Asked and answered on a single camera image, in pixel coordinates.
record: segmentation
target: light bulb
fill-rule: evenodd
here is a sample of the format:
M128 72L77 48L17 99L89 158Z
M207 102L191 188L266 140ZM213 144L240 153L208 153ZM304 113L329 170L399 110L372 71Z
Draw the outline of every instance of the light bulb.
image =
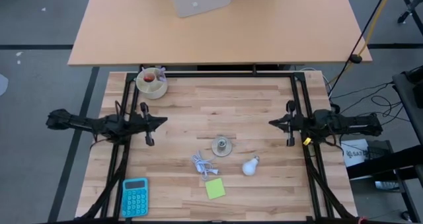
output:
M256 167L257 167L258 161L259 161L258 156L255 156L250 161L245 162L243 164L243 172L244 172L244 174L247 175L247 176L254 175L254 173L256 172Z

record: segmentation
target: black metal frame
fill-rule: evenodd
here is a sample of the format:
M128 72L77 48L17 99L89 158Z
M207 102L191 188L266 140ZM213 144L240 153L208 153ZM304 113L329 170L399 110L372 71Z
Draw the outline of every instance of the black metal frame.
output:
M420 216L411 200L412 195L404 181L411 178L418 178L423 187L423 165L421 159L423 146L416 145L394 153L391 144L389 142L388 144L389 154L348 167L348 176L350 178L358 178L372 175L378 181L381 181L380 178L382 180L397 181L411 221L413 223L420 223Z
M301 103L299 99L299 89L297 87L297 82L301 85L301 90L303 92L303 98L305 103L305 109L307 116L312 115L312 109L311 109L311 103L309 98L309 93L307 89L307 83L306 78L303 72L286 72L286 73L260 73L255 69L255 66L253 67L253 70L250 73L239 73L239 72L224 72L224 73L190 73L190 72L170 72L167 73L168 78L187 78L187 77L280 77L280 78L287 78L291 81L291 88L293 93L293 100L295 103L295 109L298 114L302 114L301 111ZM137 73L128 73L125 80L125 87L124 87L124 94L122 97L122 108L126 108L128 105L128 97L130 93L130 85L133 83ZM136 105L137 105L137 98L138 98L138 90L134 87L134 95L132 98L132 105L130 108L130 114L135 112ZM122 109L120 111L121 115L125 114L125 110ZM122 160L120 162L120 165L116 172L114 171L116 168L116 161L118 159L118 153L120 146L124 146L124 152L122 155ZM303 154L305 159L305 166L307 169L307 177L309 181L309 189L310 189L310 195L311 195L311 203L313 204L313 211L315 214L316 221L320 220L323 221L330 221L334 220L334 212L333 208L338 212L339 216L341 218L354 220L357 221L357 218L348 213L348 211L344 208L344 206L336 199L336 196L331 192L330 188L327 186L327 180L326 180L326 174L325 174L325 168L323 165L323 158L321 155L321 150L319 145L314 145L315 149L315 156L316 156L316 163L317 163L317 169L314 167L314 164L311 159L309 146L301 145L303 148ZM110 166L108 169L108 176L107 176L107 185L102 194L99 196L96 203L92 206L89 212L87 212L85 215L83 215L80 218L76 218L73 221L67 221L64 223L115 223L118 221L119 215L120 215L120 205L122 200L122 182L125 179L126 175L126 169L128 165L128 157L130 152L130 139L124 142L123 144L113 144L113 150L110 158ZM118 191L116 194L116 200L114 204L114 211L112 217L107 217L108 213L108 205L109 205L109 195L111 190L115 187L115 184L118 182ZM316 184L321 187L324 199L325 199L325 206L327 210L328 217L322 217L320 207L319 207L319 197L317 195L317 188ZM100 212L100 219L94 219L95 215L99 211L101 207ZM49 219L49 222L55 222L57 219ZM313 218L307 217L307 221L273 221L273 222L263 222L263 221L249 221L248 223L310 223L313 222ZM127 220L126 223L162 223L160 221L132 221ZM170 223L209 223L209 221L171 221ZM231 223L246 223L244 221L236 221Z
M411 3L410 0L403 0L405 5L409 5ZM420 20L417 12L415 10L412 11L412 18L416 23L418 30L420 31L421 35L423 36L423 23ZM422 49L423 43L391 43L391 44L368 44L367 47L369 50L371 49Z

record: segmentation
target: wooden table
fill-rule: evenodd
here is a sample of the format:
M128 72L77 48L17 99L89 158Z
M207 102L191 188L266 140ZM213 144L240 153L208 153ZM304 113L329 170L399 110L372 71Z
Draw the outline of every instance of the wooden table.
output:
M125 77L110 74L100 116L115 113ZM306 77L313 109L329 108L321 72L306 72ZM163 98L140 95L138 101L146 102L153 116L169 120L153 133L153 147L145 144L145 134L132 137L126 178L148 177L150 187L149 215L135 220L301 221L313 215L301 141L297 137L296 146L286 147L287 135L268 124L285 114L290 99L287 78L174 78ZM221 175L210 177L222 178L226 196L208 200L190 157L200 150L204 158L212 158L211 142L217 135L230 138L234 148L229 156L213 160ZM328 185L357 215L341 152L321 148ZM111 152L107 142L92 148L76 216L104 189ZM252 154L260 163L254 176L244 176L241 165ZM114 199L113 193L109 216ZM325 215L322 196L319 200Z
M232 0L183 19L171 0L90 0L69 64L343 62L359 36L348 0Z

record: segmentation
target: yellow tape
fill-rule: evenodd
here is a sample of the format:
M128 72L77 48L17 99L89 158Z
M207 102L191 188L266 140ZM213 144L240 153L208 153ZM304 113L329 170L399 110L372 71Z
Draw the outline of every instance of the yellow tape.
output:
M310 137L307 137L307 138L305 139L305 141L303 142L303 144L304 144L304 145L308 145L308 144L310 144L310 142L311 142L311 138L310 138Z

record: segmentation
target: white cable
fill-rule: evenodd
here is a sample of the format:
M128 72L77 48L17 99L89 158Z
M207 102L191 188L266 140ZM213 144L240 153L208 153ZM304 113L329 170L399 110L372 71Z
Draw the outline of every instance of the white cable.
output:
M197 155L191 156L191 161L194 163L194 165L197 168L197 171L201 173L201 178L206 181L209 178L208 172L212 172L214 174L218 174L218 169L213 169L213 165L209 162L214 160L214 158L210 160L203 160L201 157L200 151L197 152Z
M311 71L317 71L317 69L311 68L311 67L300 69L300 71L309 71L309 70L311 70ZM329 91L332 91L332 86L330 85L329 80L324 75L323 75L323 79L326 82L326 86L329 87Z

